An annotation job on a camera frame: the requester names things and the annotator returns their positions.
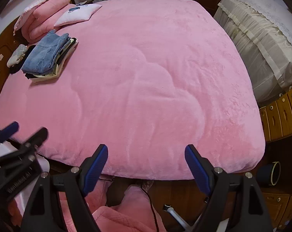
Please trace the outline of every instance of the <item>white lace cloth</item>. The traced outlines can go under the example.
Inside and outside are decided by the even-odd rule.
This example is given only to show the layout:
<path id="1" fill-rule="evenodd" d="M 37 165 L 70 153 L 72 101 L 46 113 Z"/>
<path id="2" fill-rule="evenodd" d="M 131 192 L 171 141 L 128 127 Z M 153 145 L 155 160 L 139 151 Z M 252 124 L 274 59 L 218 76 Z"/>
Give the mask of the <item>white lace cloth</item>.
<path id="1" fill-rule="evenodd" d="M 238 0 L 251 6 L 276 25 L 292 44 L 292 14 L 273 0 Z"/>

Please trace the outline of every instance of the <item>blue gripper pad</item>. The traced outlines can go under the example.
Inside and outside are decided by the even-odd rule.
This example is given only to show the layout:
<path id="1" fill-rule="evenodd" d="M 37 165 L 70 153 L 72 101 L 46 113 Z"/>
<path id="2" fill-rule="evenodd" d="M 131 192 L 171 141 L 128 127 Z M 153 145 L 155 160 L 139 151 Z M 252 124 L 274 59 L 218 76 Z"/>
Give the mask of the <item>blue gripper pad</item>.
<path id="1" fill-rule="evenodd" d="M 14 133 L 19 130 L 19 124 L 17 122 L 13 122 L 4 129 L 0 130 L 0 143 L 8 140 Z"/>
<path id="2" fill-rule="evenodd" d="M 100 144 L 92 157 L 84 160 L 80 166 L 79 189 L 84 197 L 92 192 L 108 158 L 108 149 Z"/>
<path id="3" fill-rule="evenodd" d="M 186 146 L 185 159 L 200 191 L 210 196 L 214 186 L 213 166 L 200 156 L 194 145 Z"/>

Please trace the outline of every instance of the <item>stack of folded clothes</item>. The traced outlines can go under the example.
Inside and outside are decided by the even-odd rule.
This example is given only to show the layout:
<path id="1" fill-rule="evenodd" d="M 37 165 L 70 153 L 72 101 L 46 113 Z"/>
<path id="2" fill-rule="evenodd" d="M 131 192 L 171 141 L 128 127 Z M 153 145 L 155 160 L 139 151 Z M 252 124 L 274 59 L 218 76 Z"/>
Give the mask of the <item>stack of folded clothes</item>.
<path id="1" fill-rule="evenodd" d="M 55 32 L 48 32 L 24 61 L 21 70 L 28 79 L 39 82 L 60 76 L 64 61 L 78 41 L 68 33 L 58 36 Z"/>

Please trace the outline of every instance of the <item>white pillow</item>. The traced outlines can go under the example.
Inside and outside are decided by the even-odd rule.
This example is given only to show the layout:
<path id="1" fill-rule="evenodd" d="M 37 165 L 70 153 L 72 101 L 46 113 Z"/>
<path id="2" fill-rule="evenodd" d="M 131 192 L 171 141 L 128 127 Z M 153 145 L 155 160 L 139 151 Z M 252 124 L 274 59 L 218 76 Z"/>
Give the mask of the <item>white pillow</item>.
<path id="1" fill-rule="evenodd" d="M 87 21 L 93 13 L 95 13 L 102 5 L 100 4 L 87 4 L 80 5 L 69 9 L 56 21 L 54 27 L 63 26 L 66 24 Z"/>

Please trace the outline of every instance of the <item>black garment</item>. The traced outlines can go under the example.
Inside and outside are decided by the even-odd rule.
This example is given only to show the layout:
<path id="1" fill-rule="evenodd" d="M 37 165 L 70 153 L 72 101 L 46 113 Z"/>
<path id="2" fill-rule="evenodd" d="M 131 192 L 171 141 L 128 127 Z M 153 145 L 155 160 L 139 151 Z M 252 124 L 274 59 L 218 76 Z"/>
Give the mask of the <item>black garment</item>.
<path id="1" fill-rule="evenodd" d="M 34 49 L 35 45 L 31 45 L 29 47 L 29 49 L 26 51 L 25 56 L 23 57 L 23 59 L 16 65 L 12 66 L 9 68 L 9 73 L 10 74 L 15 74 L 16 72 L 18 72 L 21 67 L 23 66 L 23 63 L 25 62 L 25 60 L 27 59 L 27 57 L 30 55 L 31 51 Z"/>
<path id="2" fill-rule="evenodd" d="M 58 58 L 57 60 L 57 65 L 61 64 L 62 60 L 64 59 L 65 55 L 67 54 L 67 52 L 69 51 L 69 49 L 73 46 L 73 44 L 76 42 L 76 38 L 72 38 L 74 39 L 74 41 L 68 46 L 68 48 L 65 50 L 65 52 L 61 53 L 60 57 Z M 25 74 L 26 78 L 27 79 L 31 79 L 31 78 L 37 78 L 35 75 L 33 74 L 29 74 L 29 73 L 26 73 Z"/>

